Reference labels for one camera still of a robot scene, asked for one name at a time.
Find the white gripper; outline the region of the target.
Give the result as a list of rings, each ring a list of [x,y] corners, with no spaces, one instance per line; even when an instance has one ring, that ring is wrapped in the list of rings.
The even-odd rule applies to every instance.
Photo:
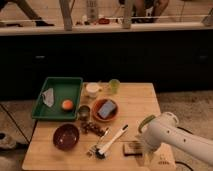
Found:
[[[140,146],[142,155],[136,158],[137,164],[140,167],[148,167],[151,164],[156,149],[146,142],[141,142]]]

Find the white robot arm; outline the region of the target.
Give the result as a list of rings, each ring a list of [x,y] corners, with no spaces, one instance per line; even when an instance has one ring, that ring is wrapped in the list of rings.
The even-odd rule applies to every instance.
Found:
[[[146,117],[139,124],[137,135],[143,153],[155,152],[166,143],[213,167],[213,140],[180,130],[178,124],[178,117],[171,112]]]

